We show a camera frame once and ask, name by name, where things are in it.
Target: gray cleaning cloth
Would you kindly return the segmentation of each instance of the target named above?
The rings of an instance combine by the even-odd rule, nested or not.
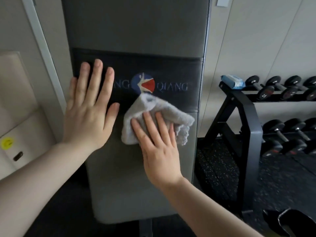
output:
[[[143,130],[148,134],[146,124],[143,119],[143,113],[146,111],[150,112],[156,126],[157,121],[155,113],[160,111],[168,129],[170,127],[170,123],[174,123],[177,144],[185,145],[187,143],[189,129],[194,122],[194,118],[191,115],[180,111],[178,108],[163,99],[147,93],[142,93],[124,115],[121,137],[124,144],[134,145],[139,143],[131,126],[132,118],[136,118]]]

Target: person's left hand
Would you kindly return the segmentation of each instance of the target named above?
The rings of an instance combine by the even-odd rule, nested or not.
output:
[[[79,78],[73,77],[70,82],[70,99],[64,120],[63,143],[83,147],[91,153],[106,143],[119,111],[119,103],[113,103],[106,113],[114,81],[112,67],[106,71],[105,80],[97,98],[102,69],[102,61],[96,59],[89,87],[87,87],[90,65],[87,62],[81,64]]]

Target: left arm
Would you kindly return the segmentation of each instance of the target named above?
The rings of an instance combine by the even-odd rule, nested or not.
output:
[[[102,69],[101,60],[95,60],[89,87],[88,63],[82,63],[78,80],[72,78],[63,141],[0,181],[1,237],[23,236],[54,193],[108,140],[119,104],[106,113],[114,81],[111,67],[97,98]]]

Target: forearm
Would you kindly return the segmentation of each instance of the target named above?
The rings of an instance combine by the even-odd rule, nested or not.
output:
[[[0,236],[23,236],[42,208],[90,153],[57,144],[0,181]]]
[[[183,178],[163,193],[198,236],[256,237],[260,235]]]

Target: red section of logo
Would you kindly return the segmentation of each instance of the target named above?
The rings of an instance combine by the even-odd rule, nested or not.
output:
[[[148,81],[145,81],[144,83],[142,83],[142,87],[146,88],[147,90],[154,92],[155,90],[155,80],[149,79]]]

